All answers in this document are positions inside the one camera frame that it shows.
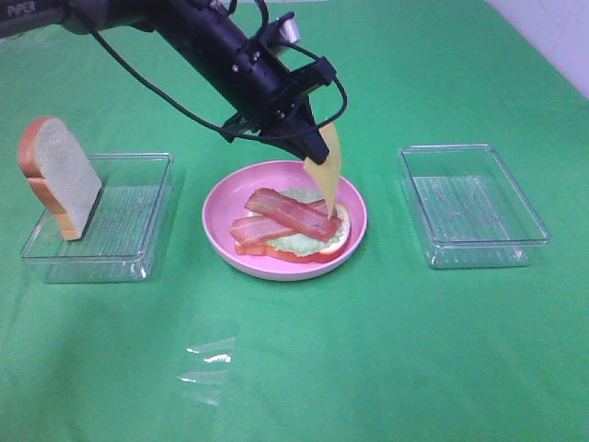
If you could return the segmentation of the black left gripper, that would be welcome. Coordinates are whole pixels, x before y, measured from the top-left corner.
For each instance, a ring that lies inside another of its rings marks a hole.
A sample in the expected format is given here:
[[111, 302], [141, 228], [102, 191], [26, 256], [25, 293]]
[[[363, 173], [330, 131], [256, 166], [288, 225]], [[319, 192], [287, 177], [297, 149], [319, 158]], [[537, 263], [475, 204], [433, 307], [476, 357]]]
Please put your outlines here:
[[220, 44], [220, 94], [236, 110], [220, 129], [232, 141], [254, 133], [262, 142], [322, 165], [329, 155], [312, 114], [308, 95], [335, 81], [335, 68], [324, 57], [289, 70], [259, 41]]

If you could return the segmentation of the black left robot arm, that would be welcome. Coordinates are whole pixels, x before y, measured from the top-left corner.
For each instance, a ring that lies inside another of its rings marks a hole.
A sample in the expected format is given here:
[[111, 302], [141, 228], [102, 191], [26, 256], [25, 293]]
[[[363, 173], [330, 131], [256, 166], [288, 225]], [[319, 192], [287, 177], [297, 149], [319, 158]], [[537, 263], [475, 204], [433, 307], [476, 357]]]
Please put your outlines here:
[[261, 23], [247, 36], [233, 21], [237, 2], [220, 1], [4, 1], [1, 35], [10, 37], [33, 29], [60, 25], [78, 35], [90, 34], [118, 63], [134, 69], [101, 37], [101, 31], [128, 26], [157, 32], [235, 110], [221, 126], [179, 105], [158, 87], [146, 87], [199, 124], [227, 141], [236, 138], [275, 145], [318, 165], [329, 156], [309, 95], [338, 81], [324, 57], [295, 70], [280, 59], [286, 49], [297, 50], [300, 35], [295, 15], [271, 20], [259, 1]]

